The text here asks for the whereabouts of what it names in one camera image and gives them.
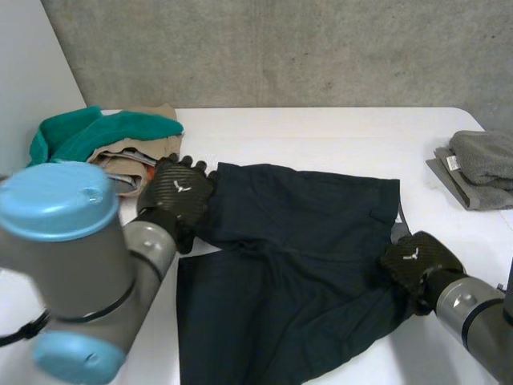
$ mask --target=white wall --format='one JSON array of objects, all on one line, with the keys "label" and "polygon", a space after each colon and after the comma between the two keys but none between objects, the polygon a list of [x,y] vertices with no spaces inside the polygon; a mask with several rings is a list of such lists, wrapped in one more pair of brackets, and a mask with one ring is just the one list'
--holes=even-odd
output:
[{"label": "white wall", "polygon": [[0,0],[0,174],[29,162],[39,123],[85,107],[39,0]]}]

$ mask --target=gray wall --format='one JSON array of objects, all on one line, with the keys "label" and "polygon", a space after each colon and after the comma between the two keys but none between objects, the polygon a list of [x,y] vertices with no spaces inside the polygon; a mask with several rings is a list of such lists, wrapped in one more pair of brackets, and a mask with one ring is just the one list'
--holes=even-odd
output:
[{"label": "gray wall", "polygon": [[512,0],[42,0],[103,107],[452,106],[513,128]]}]

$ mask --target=black glove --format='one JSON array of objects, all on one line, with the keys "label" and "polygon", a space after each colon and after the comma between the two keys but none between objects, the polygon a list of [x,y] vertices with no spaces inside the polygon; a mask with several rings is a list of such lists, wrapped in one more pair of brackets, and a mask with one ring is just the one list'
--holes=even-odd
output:
[{"label": "black glove", "polygon": [[417,315],[429,314],[435,304],[426,298],[426,283],[433,273],[464,273],[459,259],[439,240],[424,232],[403,237],[387,250],[379,264],[411,295]]},{"label": "black glove", "polygon": [[213,194],[217,172],[205,175],[207,164],[185,156],[181,162],[176,154],[156,164],[153,180],[137,201],[138,220],[163,226],[173,237],[180,253],[190,253],[194,241],[194,225],[204,215],[208,198]]}]

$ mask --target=white logo on glove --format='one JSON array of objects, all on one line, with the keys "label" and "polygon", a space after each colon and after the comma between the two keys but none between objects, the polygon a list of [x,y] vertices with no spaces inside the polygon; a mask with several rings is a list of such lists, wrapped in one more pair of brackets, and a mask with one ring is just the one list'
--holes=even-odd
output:
[{"label": "white logo on glove", "polygon": [[403,257],[402,259],[404,259],[405,261],[414,259],[416,261],[418,259],[418,247],[415,249],[415,253],[413,253],[411,255],[407,255],[407,256]]},{"label": "white logo on glove", "polygon": [[189,191],[190,189],[192,189],[192,187],[187,187],[187,188],[185,188],[185,187],[180,186],[180,185],[178,184],[178,181],[177,181],[177,180],[175,180],[175,182],[174,182],[174,183],[175,183],[175,187],[176,187],[176,189],[178,190],[178,192],[179,192],[179,193],[181,193],[182,191]]}]

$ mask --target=beige cloth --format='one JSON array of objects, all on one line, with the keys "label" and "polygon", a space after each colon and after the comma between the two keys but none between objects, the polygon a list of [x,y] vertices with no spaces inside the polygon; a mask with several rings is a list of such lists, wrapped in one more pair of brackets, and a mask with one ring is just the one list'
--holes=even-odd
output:
[{"label": "beige cloth", "polygon": [[[167,103],[160,107],[134,107],[128,110],[157,114],[176,120],[175,109],[170,107]],[[120,193],[119,195],[122,197],[137,197],[148,183],[149,177],[147,168],[141,161],[134,160],[132,156],[122,154],[121,152],[127,148],[135,148],[138,152],[154,160],[159,160],[162,157],[170,156],[173,152],[180,153],[181,144],[182,135],[169,136],[168,138],[157,140],[136,140],[127,138],[109,144],[108,146],[97,148],[92,155],[87,158],[87,162],[97,164],[111,174],[134,177],[138,182],[136,190]]]}]

